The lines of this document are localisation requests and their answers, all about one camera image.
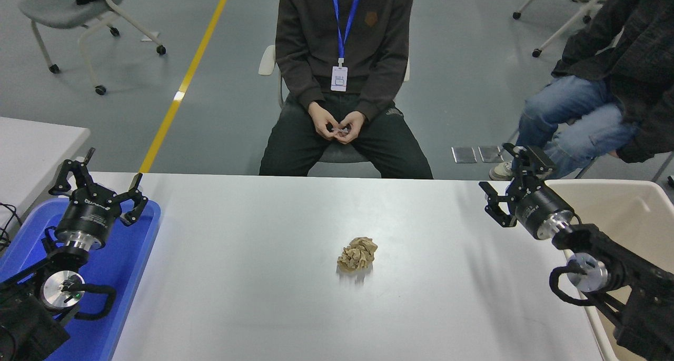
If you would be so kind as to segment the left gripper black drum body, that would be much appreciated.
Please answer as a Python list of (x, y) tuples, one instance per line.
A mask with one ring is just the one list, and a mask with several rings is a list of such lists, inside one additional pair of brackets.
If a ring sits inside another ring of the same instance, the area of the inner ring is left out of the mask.
[(114, 203), (116, 192), (104, 187), (78, 188), (70, 195), (70, 202), (55, 230), (58, 239), (67, 234), (82, 232), (97, 239), (108, 239), (121, 204)]

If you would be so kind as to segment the person's right hand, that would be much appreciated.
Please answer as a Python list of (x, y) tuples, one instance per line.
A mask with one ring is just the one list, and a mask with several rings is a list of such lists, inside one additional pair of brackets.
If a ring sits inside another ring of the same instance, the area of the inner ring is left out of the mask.
[(341, 126), (328, 110), (324, 109), (318, 102), (313, 101), (308, 105), (308, 114), (318, 135), (327, 141), (335, 139), (337, 132), (334, 129), (340, 129)]

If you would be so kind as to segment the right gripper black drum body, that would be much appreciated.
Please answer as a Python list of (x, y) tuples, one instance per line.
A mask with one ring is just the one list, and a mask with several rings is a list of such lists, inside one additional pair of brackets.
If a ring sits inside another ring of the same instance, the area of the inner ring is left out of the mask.
[(549, 187), (541, 187), (517, 202), (516, 219), (536, 239), (553, 238), (573, 219), (573, 208)]

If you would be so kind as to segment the person's left hand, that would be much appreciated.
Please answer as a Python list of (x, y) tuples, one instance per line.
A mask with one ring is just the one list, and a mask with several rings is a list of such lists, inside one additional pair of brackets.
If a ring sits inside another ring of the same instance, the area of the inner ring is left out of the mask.
[(335, 139), (342, 144), (349, 144), (356, 140), (359, 137), (365, 120), (366, 116), (359, 111), (348, 113), (344, 119), (336, 125), (336, 127), (341, 130), (348, 128), (349, 131), (347, 133), (338, 132), (335, 135)]

